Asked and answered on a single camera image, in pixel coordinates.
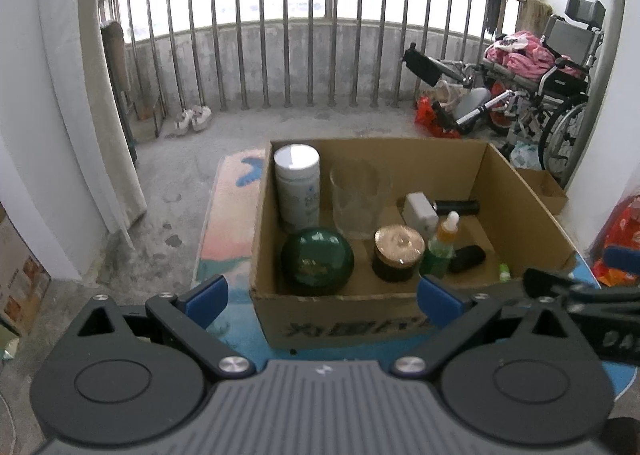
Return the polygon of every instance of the cardboard carton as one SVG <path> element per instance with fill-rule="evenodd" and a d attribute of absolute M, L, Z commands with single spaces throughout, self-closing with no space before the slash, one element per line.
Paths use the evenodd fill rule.
<path fill-rule="evenodd" d="M 445 282 L 460 289 L 497 283 L 498 265 L 513 276 L 527 267 L 572 267 L 569 238 L 531 188 L 488 143 L 472 140 L 338 139 L 302 141 L 320 153 L 321 225 L 333 226 L 330 171 L 340 158 L 367 159 L 393 172 L 393 188 L 380 225 L 403 223 L 402 199 L 422 191 L 429 200 L 480 203 L 477 216 L 461 219 L 456 247 L 478 244 L 486 260 Z M 338 294 L 299 297 L 280 278 L 280 249 L 286 238 L 278 222 L 273 152 L 290 142 L 273 142 L 262 173 L 260 207 L 253 247 L 250 294 L 269 344 L 277 348 L 316 348 L 408 337 L 424 332 L 428 317 L 415 302 L 418 274 L 387 283 L 372 271 L 372 241 L 349 240 L 355 268 Z"/>
<path fill-rule="evenodd" d="M 49 282 L 49 274 L 0 206 L 0 321 L 27 335 Z"/>
<path fill-rule="evenodd" d="M 516 168 L 516 172 L 531 187 L 534 193 L 546 206 L 551 215 L 559 215 L 567 202 L 566 193 L 553 176 L 546 170 L 527 170 Z"/>

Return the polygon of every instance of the shoe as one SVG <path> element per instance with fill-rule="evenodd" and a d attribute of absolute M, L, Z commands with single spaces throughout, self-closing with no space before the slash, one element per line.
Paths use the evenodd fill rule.
<path fill-rule="evenodd" d="M 183 136 L 189 131 L 189 125 L 191 125 L 191 119 L 193 118 L 193 111 L 187 109 L 178 114 L 175 118 L 175 135 Z"/>
<path fill-rule="evenodd" d="M 211 119 L 211 109 L 207 106 L 194 107 L 193 115 L 191 116 L 191 125 L 193 130 L 199 132 L 207 128 Z"/>

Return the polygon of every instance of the white power adapter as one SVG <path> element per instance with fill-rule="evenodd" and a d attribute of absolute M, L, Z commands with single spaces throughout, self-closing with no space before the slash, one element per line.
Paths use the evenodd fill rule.
<path fill-rule="evenodd" d="M 407 226 L 420 233 L 425 244 L 438 229 L 438 215 L 422 192 L 406 196 L 402 218 Z"/>

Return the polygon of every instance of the pink clothing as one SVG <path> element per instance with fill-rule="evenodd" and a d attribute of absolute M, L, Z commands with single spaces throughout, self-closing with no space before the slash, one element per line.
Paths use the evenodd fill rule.
<path fill-rule="evenodd" d="M 551 51 L 540 43 L 532 32 L 519 31 L 494 42 L 484 54 L 487 60 L 507 67 L 511 72 L 524 78 L 539 81 L 542 75 L 554 66 Z M 565 67 L 564 72 L 579 77 L 580 71 Z"/>

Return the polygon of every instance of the wheelchair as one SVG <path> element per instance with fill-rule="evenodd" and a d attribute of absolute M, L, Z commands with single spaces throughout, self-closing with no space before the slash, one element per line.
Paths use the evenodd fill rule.
<path fill-rule="evenodd" d="M 555 62 L 538 82 L 487 59 L 466 66 L 462 74 L 422 55 L 415 44 L 405 51 L 402 61 L 431 86 L 444 75 L 469 89 L 450 114 L 436 104 L 434 110 L 442 126 L 468 134 L 483 118 L 494 132 L 506 137 L 500 151 L 507 159 L 518 141 L 537 144 L 540 166 L 560 180 L 589 99 L 590 71 L 604 37 L 605 9 L 598 1 L 568 0 L 564 14 L 587 27 L 573 25 L 562 16 L 551 16 L 540 40 Z M 579 75 L 572 76 L 565 70 L 567 67 Z M 490 89 L 497 81 L 506 90 L 492 96 Z"/>

